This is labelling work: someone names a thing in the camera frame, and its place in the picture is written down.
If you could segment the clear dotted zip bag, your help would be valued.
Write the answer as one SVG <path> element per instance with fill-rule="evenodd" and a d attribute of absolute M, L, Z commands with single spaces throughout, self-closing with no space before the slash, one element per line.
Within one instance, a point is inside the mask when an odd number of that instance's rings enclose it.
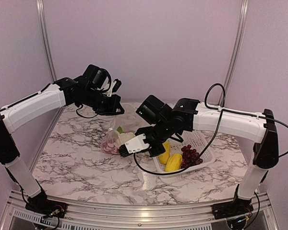
<path fill-rule="evenodd" d="M 118 127 L 122 127 L 124 133 L 133 132 L 134 134 L 137 129 L 143 127 L 145 122 L 136 113 L 136 107 L 136 103 L 123 104 L 125 113 L 114 116 L 104 138 L 113 139 L 113 141 L 116 141 L 119 134 L 117 131 Z"/>

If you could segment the white cauliflower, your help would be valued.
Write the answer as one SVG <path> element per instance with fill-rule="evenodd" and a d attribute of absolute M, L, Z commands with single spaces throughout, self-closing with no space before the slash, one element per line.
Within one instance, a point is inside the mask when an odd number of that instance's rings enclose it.
<path fill-rule="evenodd" d="M 135 137 L 135 134 L 133 132 L 124 133 L 122 127 L 120 126 L 117 128 L 117 131 L 119 133 L 118 138 L 116 140 L 118 146 L 123 145 L 125 142 L 128 142 L 129 140 Z"/>

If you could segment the white plastic basket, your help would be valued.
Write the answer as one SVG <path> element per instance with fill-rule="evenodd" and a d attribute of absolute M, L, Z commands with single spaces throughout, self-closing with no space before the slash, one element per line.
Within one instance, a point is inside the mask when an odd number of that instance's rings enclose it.
<path fill-rule="evenodd" d="M 200 132 L 186 132 L 182 139 L 182 143 L 168 139 L 164 144 L 166 152 L 153 158 L 158 173 L 174 176 L 199 170 L 215 161 L 210 150 L 202 152 L 207 141 Z"/>

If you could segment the red bell pepper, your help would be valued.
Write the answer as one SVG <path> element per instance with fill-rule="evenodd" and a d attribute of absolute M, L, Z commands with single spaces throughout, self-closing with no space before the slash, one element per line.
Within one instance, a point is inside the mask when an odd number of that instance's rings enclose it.
<path fill-rule="evenodd" d="M 101 151 L 107 154 L 119 154 L 119 146 L 113 139 L 104 138 L 101 141 Z"/>

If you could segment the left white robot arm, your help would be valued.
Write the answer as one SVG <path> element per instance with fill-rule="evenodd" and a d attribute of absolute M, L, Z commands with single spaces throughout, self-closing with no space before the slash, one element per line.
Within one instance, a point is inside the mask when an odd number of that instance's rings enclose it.
<path fill-rule="evenodd" d="M 124 109 L 120 104 L 121 97 L 116 94 L 120 86 L 121 81 L 113 80 L 106 69 L 90 64 L 75 79 L 59 79 L 36 93 L 0 108 L 0 163 L 33 199 L 32 205 L 40 213 L 49 212 L 51 202 L 21 160 L 12 133 L 49 111 L 71 104 L 88 106 L 96 115 L 121 115 Z"/>

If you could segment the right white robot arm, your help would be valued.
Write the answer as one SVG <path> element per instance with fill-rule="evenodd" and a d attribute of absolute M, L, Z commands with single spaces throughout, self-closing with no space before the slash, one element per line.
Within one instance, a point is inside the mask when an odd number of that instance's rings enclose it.
<path fill-rule="evenodd" d="M 273 112 L 251 113 L 209 105 L 207 101 L 182 98 L 174 107 L 163 103 L 153 95 L 148 96 L 137 109 L 137 114 L 149 126 L 136 131 L 130 141 L 128 152 L 136 154 L 148 151 L 152 157 L 164 153 L 163 143 L 173 135 L 184 131 L 214 131 L 245 138 L 254 142 L 253 156 L 242 182 L 238 186 L 236 198 L 228 204 L 231 214 L 237 215 L 247 206 L 255 189 L 267 171 L 275 167 L 279 158 L 278 134 Z"/>

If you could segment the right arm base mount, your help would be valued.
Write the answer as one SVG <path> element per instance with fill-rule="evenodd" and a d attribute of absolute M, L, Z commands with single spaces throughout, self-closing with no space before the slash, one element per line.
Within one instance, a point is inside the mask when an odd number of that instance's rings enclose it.
<path fill-rule="evenodd" d="M 235 197 L 232 201 L 213 204 L 212 213 L 215 219 L 230 218 L 253 212 L 252 200 Z"/>

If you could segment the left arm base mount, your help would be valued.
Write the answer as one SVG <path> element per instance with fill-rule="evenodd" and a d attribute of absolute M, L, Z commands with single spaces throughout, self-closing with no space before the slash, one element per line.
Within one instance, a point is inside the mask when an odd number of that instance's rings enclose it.
<path fill-rule="evenodd" d="M 44 189 L 41 186 L 39 187 L 41 192 L 33 198 L 28 196 L 25 208 L 27 210 L 43 214 L 47 218 L 54 216 L 53 213 L 58 210 L 59 212 L 56 213 L 56 215 L 59 218 L 64 218 L 67 204 L 59 201 L 49 200 Z"/>

